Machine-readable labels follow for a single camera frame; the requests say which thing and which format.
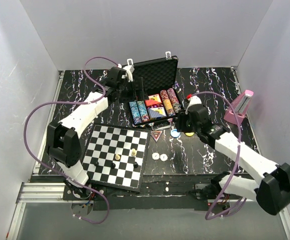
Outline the blue small blind button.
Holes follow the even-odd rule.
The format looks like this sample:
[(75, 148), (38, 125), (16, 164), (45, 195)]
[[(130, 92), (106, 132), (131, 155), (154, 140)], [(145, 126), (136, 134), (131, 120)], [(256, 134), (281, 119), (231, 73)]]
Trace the blue small blind button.
[(178, 137), (181, 135), (181, 133), (178, 132), (176, 129), (172, 129), (172, 130), (170, 131), (170, 135), (171, 135), (173, 138), (178, 138)]

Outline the blue playing card deck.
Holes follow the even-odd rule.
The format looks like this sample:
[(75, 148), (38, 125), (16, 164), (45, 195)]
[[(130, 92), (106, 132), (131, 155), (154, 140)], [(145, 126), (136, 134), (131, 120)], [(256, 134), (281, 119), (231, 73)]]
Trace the blue playing card deck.
[(159, 107), (151, 106), (147, 109), (147, 112), (150, 120), (156, 120), (167, 117), (165, 108), (161, 106)]

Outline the triangular all-in marker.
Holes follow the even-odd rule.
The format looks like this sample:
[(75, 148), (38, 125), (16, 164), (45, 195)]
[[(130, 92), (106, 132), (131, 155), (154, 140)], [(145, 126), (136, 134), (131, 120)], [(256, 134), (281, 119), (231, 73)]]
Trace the triangular all-in marker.
[(153, 138), (153, 140), (155, 142), (157, 142), (162, 135), (162, 131), (161, 130), (154, 130), (154, 131), (151, 131), (150, 135)]

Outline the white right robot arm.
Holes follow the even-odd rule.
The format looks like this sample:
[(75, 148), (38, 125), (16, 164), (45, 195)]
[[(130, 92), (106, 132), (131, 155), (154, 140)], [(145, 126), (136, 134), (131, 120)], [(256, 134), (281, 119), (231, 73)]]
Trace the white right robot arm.
[(243, 142), (224, 125), (213, 123), (208, 109), (197, 96), (178, 113), (176, 128), (179, 132), (195, 133), (201, 142), (237, 162), (251, 178), (222, 172), (210, 184), (196, 190), (200, 198), (222, 199), (236, 195), (256, 201), (268, 214), (277, 215), (290, 204), (290, 165), (269, 160)]

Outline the black white chess board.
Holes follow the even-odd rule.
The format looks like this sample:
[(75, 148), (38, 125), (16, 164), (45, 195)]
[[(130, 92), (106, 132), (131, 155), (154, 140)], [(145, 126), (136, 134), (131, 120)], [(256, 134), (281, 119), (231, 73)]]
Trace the black white chess board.
[(106, 124), (94, 124), (85, 148), (82, 166), (91, 182), (133, 192), (140, 192), (151, 132)]

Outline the yellow big blind button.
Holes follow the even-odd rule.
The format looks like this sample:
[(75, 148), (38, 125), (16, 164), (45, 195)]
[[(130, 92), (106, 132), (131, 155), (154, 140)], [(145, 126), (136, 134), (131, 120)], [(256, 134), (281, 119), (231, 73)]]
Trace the yellow big blind button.
[(188, 137), (192, 137), (195, 133), (194, 132), (186, 132), (184, 134)]

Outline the red playing card deck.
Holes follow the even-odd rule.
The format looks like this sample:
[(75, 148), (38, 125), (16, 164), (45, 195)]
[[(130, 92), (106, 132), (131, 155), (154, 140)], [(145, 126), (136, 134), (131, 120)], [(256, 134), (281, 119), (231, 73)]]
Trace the red playing card deck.
[(161, 105), (163, 103), (161, 96), (159, 94), (149, 95), (148, 100), (145, 100), (144, 102), (147, 107), (151, 107), (154, 105)]

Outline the black poker set case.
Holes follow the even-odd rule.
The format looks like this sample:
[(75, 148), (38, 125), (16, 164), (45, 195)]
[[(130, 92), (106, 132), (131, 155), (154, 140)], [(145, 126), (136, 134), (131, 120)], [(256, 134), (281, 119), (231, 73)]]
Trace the black poker set case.
[(140, 77), (143, 77), (143, 84), (147, 96), (158, 94), (162, 90), (172, 88), (176, 82), (178, 61), (176, 55), (171, 55), (171, 53), (167, 51), (163, 58), (134, 63), (134, 71), (132, 73), (132, 89), (134, 96), (134, 82), (135, 79)]

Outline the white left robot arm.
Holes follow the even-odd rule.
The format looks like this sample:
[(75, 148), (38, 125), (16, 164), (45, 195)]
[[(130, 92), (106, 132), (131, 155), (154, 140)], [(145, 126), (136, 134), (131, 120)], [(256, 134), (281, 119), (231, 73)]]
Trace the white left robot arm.
[(138, 192), (150, 140), (148, 130), (96, 124), (82, 147), (85, 129), (112, 102), (133, 89), (134, 67), (112, 67), (102, 88), (89, 93), (76, 110), (47, 127), (47, 153), (61, 167), (66, 183), (80, 200), (91, 196), (92, 183)]

